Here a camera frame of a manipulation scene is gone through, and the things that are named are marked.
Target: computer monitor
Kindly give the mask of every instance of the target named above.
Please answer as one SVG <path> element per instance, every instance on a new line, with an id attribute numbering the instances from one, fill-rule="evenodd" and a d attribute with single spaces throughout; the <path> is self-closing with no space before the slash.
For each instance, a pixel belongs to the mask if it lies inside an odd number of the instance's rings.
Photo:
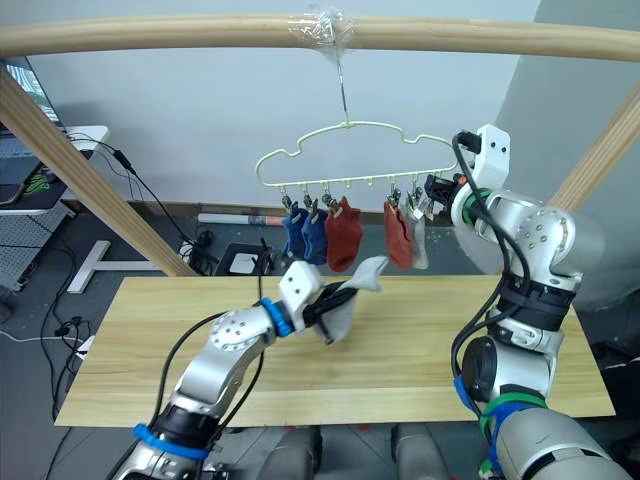
<path id="1" fill-rule="evenodd" d="M 26 57 L 6 58 L 2 60 L 9 75 L 18 82 L 22 90 L 40 107 L 49 120 L 58 127 L 63 128 L 60 117 L 53 109 L 47 94 L 44 92 L 38 77 L 31 68 L 31 64 Z M 0 123 L 0 133 L 7 133 L 8 129 Z"/>

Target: blue sock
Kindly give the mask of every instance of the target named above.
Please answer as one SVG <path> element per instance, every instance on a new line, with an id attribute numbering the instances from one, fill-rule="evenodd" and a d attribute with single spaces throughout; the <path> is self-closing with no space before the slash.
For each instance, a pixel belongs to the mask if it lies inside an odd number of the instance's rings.
<path id="1" fill-rule="evenodd" d="M 327 263 L 327 235 L 324 233 L 324 221 L 327 212 L 318 210 L 315 216 L 309 215 L 302 226 L 302 235 L 306 244 L 304 259 L 314 265 Z"/>
<path id="2" fill-rule="evenodd" d="M 309 212 L 304 208 L 294 205 L 291 214 L 282 220 L 282 226 L 287 231 L 287 243 L 284 246 L 284 253 L 291 253 L 296 258 L 304 258 L 306 245 L 302 236 L 302 226 L 304 225 Z"/>

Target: red sock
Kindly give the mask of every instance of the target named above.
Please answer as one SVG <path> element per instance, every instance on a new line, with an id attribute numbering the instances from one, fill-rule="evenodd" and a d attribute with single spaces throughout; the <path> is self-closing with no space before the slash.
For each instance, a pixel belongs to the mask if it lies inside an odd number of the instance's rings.
<path id="1" fill-rule="evenodd" d="M 334 272 L 344 272 L 358 255 L 362 227 L 360 226 L 360 210 L 351 208 L 345 197 L 340 200 L 342 212 L 336 218 L 329 213 L 324 222 L 327 234 L 327 264 Z"/>
<path id="2" fill-rule="evenodd" d="M 406 270 L 412 265 L 411 239 L 407 221 L 398 208 L 384 202 L 385 242 L 391 261 L 398 268 Z"/>

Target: white cable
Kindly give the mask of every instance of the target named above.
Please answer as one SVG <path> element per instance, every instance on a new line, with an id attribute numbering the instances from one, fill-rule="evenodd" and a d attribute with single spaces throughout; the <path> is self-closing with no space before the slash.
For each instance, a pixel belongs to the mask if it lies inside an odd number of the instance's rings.
<path id="1" fill-rule="evenodd" d="M 10 340 L 16 342 L 16 343 L 24 343 L 24 342 L 35 342 L 40 341 L 40 337 L 33 337 L 33 338 L 16 338 L 13 335 L 11 335 L 10 333 L 7 332 L 3 332 L 2 330 L 0 330 L 0 335 L 4 335 L 5 337 L 8 337 Z M 76 341 L 75 337 L 42 337 L 42 340 L 71 340 L 71 341 Z M 78 338 L 77 341 L 82 344 L 85 342 L 85 340 L 83 340 L 82 338 Z"/>

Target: monitor screen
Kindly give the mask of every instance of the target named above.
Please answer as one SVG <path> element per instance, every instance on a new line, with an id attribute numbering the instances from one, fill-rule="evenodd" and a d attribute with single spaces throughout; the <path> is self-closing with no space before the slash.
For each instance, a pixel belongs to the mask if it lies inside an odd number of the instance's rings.
<path id="1" fill-rule="evenodd" d="M 14 78 L 16 82 L 22 87 L 22 89 L 31 97 L 31 99 L 40 107 L 44 114 L 52 122 L 58 123 L 60 119 L 56 112 L 53 110 L 49 99 L 44 93 L 38 78 L 31 69 L 31 66 L 26 62 L 18 62 L 13 59 L 5 61 L 7 71 Z"/>

